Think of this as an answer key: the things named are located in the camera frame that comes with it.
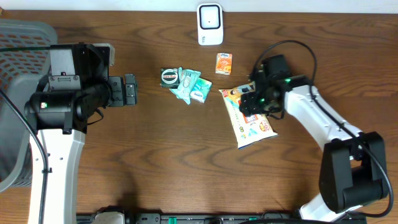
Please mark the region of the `yellow wet wipes pack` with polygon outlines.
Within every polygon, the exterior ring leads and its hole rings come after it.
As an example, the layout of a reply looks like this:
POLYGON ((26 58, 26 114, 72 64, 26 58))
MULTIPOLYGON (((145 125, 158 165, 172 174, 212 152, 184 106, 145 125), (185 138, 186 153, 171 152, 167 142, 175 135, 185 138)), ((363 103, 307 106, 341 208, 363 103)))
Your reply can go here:
POLYGON ((265 115, 254 114, 245 116, 240 112, 239 106, 242 103, 241 96, 244 93, 254 92, 254 90, 254 82, 232 89, 219 89, 219 92, 223 96, 239 149, 256 141, 278 135, 271 128, 265 115))

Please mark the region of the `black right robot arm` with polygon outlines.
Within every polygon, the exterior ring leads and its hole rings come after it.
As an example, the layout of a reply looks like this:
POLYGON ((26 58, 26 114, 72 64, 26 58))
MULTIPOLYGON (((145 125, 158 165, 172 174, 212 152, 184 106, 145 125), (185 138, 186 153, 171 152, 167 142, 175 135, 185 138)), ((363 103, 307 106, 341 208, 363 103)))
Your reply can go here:
POLYGON ((302 205, 304 220, 335 222, 370 203, 388 198, 387 209, 373 217, 386 216, 394 194, 386 170, 383 138, 364 133, 347 123, 320 95, 305 75, 290 72, 255 71, 249 76, 254 91, 242 96, 239 109, 245 115, 275 113, 293 116, 322 150, 318 187, 320 193, 302 205))

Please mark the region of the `green tissue pack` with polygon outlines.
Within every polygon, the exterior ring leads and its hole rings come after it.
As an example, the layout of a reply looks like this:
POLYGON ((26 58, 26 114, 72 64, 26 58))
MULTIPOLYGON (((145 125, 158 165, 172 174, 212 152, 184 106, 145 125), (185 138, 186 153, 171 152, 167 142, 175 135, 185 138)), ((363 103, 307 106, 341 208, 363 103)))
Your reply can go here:
POLYGON ((170 89, 170 91, 178 98, 186 102, 191 103, 190 93, 193 90, 197 80, 200 78, 201 72, 190 69, 178 68, 178 77, 180 84, 176 89, 170 89))

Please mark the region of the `round black red tin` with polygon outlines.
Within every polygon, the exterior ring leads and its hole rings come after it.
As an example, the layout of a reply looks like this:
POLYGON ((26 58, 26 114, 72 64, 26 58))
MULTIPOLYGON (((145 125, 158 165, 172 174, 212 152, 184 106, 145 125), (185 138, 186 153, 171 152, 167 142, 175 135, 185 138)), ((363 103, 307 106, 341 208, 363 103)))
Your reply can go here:
POLYGON ((177 68, 161 68, 160 69, 160 86, 162 88, 175 89, 180 84, 180 78, 177 68))

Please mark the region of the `small orange box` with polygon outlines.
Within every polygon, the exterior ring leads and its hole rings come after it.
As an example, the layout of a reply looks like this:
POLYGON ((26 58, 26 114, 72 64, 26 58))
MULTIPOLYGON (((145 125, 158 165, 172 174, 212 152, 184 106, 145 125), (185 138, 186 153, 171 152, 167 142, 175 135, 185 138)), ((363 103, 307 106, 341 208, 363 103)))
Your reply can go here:
POLYGON ((233 64, 233 54, 217 53, 215 73, 230 75, 233 64))

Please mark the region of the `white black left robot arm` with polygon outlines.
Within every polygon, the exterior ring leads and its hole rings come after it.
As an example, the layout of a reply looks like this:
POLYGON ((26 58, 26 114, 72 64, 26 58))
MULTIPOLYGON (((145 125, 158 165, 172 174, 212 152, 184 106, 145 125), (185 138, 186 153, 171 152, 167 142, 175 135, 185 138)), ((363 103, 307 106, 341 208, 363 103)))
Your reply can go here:
POLYGON ((29 223, 76 223, 78 166, 88 119, 101 108, 137 103, 133 74, 51 75, 25 104, 33 159, 29 223))

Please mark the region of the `small green tissue packet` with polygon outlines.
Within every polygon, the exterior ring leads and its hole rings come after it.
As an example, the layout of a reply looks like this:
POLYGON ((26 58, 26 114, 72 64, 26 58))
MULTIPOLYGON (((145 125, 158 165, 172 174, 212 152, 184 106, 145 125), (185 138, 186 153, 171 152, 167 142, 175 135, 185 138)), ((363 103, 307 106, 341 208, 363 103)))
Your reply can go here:
POLYGON ((190 93, 190 98, 200 103, 204 103, 211 90, 212 85, 212 82, 203 78, 198 78, 190 93))

